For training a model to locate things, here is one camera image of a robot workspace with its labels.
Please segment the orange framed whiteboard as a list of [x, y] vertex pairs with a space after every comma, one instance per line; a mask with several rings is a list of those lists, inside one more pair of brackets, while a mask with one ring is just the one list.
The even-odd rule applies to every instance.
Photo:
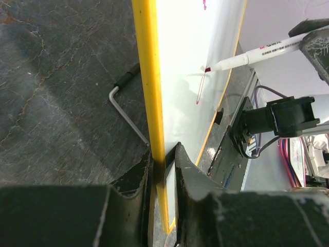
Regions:
[[162, 229], [176, 222], [174, 149], [197, 165], [229, 82], [246, 1], [132, 1]]

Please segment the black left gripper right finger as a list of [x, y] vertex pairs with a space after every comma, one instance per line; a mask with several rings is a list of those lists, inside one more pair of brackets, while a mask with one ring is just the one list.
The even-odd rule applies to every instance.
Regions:
[[328, 196], [322, 192], [232, 192], [175, 148], [179, 246], [328, 246]]

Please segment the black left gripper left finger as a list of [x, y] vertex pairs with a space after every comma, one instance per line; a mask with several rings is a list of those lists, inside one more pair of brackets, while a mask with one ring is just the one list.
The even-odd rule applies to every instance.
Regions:
[[107, 185], [1, 188], [1, 246], [151, 246], [153, 220], [150, 151]]

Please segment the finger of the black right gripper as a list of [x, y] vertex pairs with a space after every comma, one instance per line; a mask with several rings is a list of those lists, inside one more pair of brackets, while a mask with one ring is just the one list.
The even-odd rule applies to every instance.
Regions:
[[302, 39], [299, 49], [315, 68], [319, 78], [328, 84], [328, 29], [310, 32]]
[[316, 19], [316, 20], [304, 20], [297, 24], [293, 29], [288, 32], [290, 38], [297, 35], [311, 32], [319, 28], [323, 28], [329, 25], [329, 18], [326, 19]]

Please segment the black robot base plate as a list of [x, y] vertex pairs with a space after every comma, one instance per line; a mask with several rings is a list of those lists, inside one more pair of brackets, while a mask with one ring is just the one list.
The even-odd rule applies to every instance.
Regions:
[[230, 132], [231, 126], [228, 126], [207, 176], [227, 190], [241, 191], [248, 159], [236, 150]]

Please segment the white marker with purple cap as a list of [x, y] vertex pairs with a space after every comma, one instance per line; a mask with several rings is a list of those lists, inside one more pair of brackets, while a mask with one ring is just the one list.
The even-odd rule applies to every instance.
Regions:
[[306, 33], [288, 38], [282, 41], [274, 42], [269, 45], [247, 51], [243, 54], [223, 59], [213, 65], [205, 68], [205, 73], [228, 70], [243, 65], [254, 64], [283, 54], [287, 54], [299, 49], [299, 44], [306, 36]]

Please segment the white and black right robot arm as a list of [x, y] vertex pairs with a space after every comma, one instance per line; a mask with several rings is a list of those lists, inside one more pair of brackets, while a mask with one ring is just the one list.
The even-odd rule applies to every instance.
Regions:
[[[319, 78], [328, 82], [328, 19], [305, 20], [289, 33], [296, 38], [300, 50], [317, 71]], [[256, 151], [253, 158], [277, 141], [279, 138], [299, 137], [303, 130], [315, 128], [327, 122], [327, 116], [321, 116], [322, 106], [328, 105], [328, 95], [304, 96], [294, 98], [282, 96], [270, 101], [265, 107], [254, 109], [249, 97], [240, 105], [233, 125], [228, 128], [235, 149], [244, 157], [246, 145], [254, 134], [273, 132], [275, 137]]]

